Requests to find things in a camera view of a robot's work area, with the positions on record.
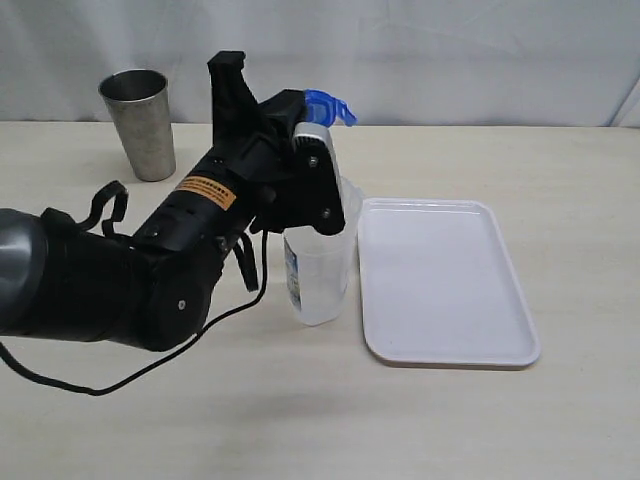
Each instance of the robotic hand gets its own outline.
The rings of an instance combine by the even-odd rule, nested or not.
[[[308,123],[305,92],[283,90],[258,103],[242,77],[243,52],[208,63],[213,148],[133,236],[118,234],[127,191],[112,182],[76,223],[48,208],[40,217],[0,209],[0,335],[92,342],[152,351],[180,349],[112,387],[94,390],[23,367],[0,343],[0,357],[40,384],[104,395],[175,358],[218,320],[255,305],[266,289],[268,232],[311,225],[344,228],[329,131]],[[113,199],[103,236],[90,233]],[[263,232],[258,297],[205,325],[212,291],[231,251],[248,290],[258,290],[246,229]]]

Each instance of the table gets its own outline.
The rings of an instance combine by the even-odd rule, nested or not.
[[[113,126],[0,124],[0,205],[83,218],[112,179],[132,233],[208,149],[175,125],[178,172],[138,183]],[[640,478],[640,132],[598,128],[335,128],[368,195],[474,199],[495,212],[541,338],[520,372],[394,369],[367,352],[358,278],[336,321],[297,323],[282,240],[263,303],[112,396],[0,368],[3,478]],[[213,312],[251,298],[229,264]],[[157,355],[8,339],[28,366],[104,386]]]

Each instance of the blue spray nozzle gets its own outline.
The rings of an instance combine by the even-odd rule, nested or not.
[[[305,90],[307,122],[330,127],[339,117],[346,126],[358,123],[358,118],[349,110],[347,103],[322,90]]]

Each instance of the label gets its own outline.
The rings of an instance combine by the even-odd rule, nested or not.
[[[180,182],[176,190],[202,195],[225,211],[229,209],[236,199],[235,193],[221,183],[207,177],[187,177]]]
[[[289,242],[284,239],[284,262],[287,266],[287,289],[289,290],[289,298],[293,306],[302,310],[302,303],[300,302],[300,281],[298,279],[298,256],[293,253]]]

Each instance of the orange warning label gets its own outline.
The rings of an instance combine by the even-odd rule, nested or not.
[[[208,198],[223,210],[228,210],[236,199],[236,195],[221,183],[207,177],[187,177],[176,190],[197,193]]]

